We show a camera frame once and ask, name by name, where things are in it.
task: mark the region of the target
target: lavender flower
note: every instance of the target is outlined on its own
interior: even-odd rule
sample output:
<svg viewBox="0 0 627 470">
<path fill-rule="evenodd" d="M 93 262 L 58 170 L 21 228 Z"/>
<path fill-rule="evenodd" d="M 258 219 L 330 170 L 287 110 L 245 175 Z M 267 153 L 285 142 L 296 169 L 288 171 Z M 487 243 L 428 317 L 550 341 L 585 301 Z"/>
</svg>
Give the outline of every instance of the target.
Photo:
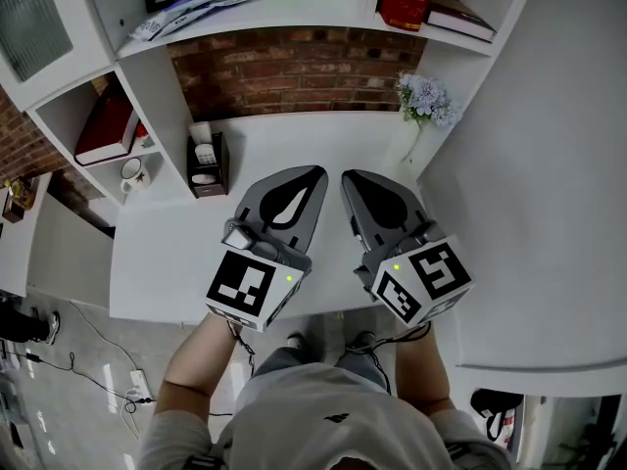
<svg viewBox="0 0 627 470">
<path fill-rule="evenodd" d="M 419 74 L 402 74 L 398 93 L 405 119 L 421 122 L 431 118 L 438 126 L 455 124 L 461 117 L 460 106 L 449 98 L 442 82 Z"/>
<path fill-rule="evenodd" d="M 431 114 L 433 123 L 438 127 L 445 125 L 455 125 L 461 118 L 461 106 L 457 101 L 447 99 L 446 103 L 440 107 L 434 108 Z"/>
<path fill-rule="evenodd" d="M 413 76 L 409 88 L 411 89 L 410 106 L 416 108 L 420 115 L 431 115 L 431 108 L 444 94 L 444 89 L 439 82 L 419 75 Z"/>
</svg>

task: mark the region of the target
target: shoe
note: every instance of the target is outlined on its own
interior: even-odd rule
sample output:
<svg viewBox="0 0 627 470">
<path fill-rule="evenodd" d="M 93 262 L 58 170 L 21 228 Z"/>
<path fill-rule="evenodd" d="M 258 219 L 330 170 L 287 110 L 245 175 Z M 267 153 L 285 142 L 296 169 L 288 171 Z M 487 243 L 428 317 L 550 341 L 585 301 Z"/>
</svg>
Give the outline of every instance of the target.
<svg viewBox="0 0 627 470">
<path fill-rule="evenodd" d="M 61 316 L 58 311 L 53 311 L 48 318 L 48 325 L 50 327 L 50 334 L 48 338 L 46 338 L 47 345 L 54 345 L 55 340 L 57 339 L 57 334 L 59 334 L 59 329 L 61 328 Z"/>
<path fill-rule="evenodd" d="M 376 342 L 376 335 L 371 331 L 361 331 L 351 343 L 346 344 L 347 349 L 361 349 Z"/>
<path fill-rule="evenodd" d="M 307 341 L 301 333 L 293 333 L 287 337 L 287 346 L 290 349 L 304 350 L 307 348 Z"/>
</svg>

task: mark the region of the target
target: floor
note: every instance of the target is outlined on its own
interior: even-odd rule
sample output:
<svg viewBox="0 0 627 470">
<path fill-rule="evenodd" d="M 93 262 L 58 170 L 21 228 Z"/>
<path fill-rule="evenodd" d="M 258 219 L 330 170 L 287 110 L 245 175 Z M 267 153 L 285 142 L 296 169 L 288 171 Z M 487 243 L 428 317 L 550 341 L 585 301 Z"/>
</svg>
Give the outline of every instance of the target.
<svg viewBox="0 0 627 470">
<path fill-rule="evenodd" d="M 118 393 L 132 386 L 129 372 L 135 365 L 123 352 L 101 340 L 67 302 L 44 296 L 30 295 L 24 308 L 37 306 L 42 313 L 57 310 L 62 327 L 53 347 L 41 344 L 20 346 L 28 348 L 42 359 L 61 367 L 70 365 L 70 352 L 75 354 L 75 369 L 93 377 Z M 132 361 L 146 373 L 153 395 L 158 393 L 169 358 L 180 343 L 192 332 L 193 326 L 136 322 L 112 319 L 104 308 L 80 305 L 84 316 L 109 340 L 128 351 Z M 287 336 L 306 327 L 324 342 L 326 362 L 333 363 L 343 351 L 344 335 L 353 337 L 363 329 L 379 336 L 395 334 L 394 316 L 383 307 L 356 310 L 343 314 L 296 319 L 279 319 L 259 334 L 245 330 L 244 340 L 256 352 L 256 363 L 277 347 Z M 379 360 L 390 376 L 394 388 L 394 348 L 377 351 Z M 88 380 L 70 372 L 59 371 L 45 364 L 28 364 L 11 372 L 11 379 L 22 394 L 23 411 L 37 445 L 43 468 L 47 470 L 132 470 L 139 442 L 121 420 L 121 400 L 107 394 Z M 212 403 L 213 412 L 232 412 L 234 400 L 250 376 L 248 356 L 237 347 L 229 368 L 222 378 Z M 146 431 L 152 407 L 139 406 L 134 421 L 141 435 Z M 132 426 L 128 414 L 124 414 Z M 216 439 L 230 417 L 210 420 L 210 430 Z"/>
</svg>

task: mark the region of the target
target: power strip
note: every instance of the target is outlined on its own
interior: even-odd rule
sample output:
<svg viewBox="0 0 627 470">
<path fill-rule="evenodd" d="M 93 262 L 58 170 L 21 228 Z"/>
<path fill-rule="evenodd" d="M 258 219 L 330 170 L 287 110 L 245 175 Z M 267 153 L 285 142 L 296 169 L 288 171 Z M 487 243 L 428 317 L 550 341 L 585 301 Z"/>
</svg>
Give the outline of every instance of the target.
<svg viewBox="0 0 627 470">
<path fill-rule="evenodd" d="M 153 397 L 148 381 L 146 381 L 146 375 L 141 369 L 130 371 L 130 380 L 133 382 L 134 393 L 138 395 L 140 399 L 151 399 Z"/>
</svg>

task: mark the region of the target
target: white wall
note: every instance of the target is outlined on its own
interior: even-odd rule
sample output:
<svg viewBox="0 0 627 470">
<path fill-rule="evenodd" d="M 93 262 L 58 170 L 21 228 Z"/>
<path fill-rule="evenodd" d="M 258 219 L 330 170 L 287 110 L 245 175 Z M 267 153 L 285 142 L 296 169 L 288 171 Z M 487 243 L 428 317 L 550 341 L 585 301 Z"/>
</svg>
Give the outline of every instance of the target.
<svg viewBox="0 0 627 470">
<path fill-rule="evenodd" d="M 627 359 L 625 23 L 627 0 L 529 0 L 423 174 L 477 280 L 457 309 L 463 364 Z"/>
</svg>

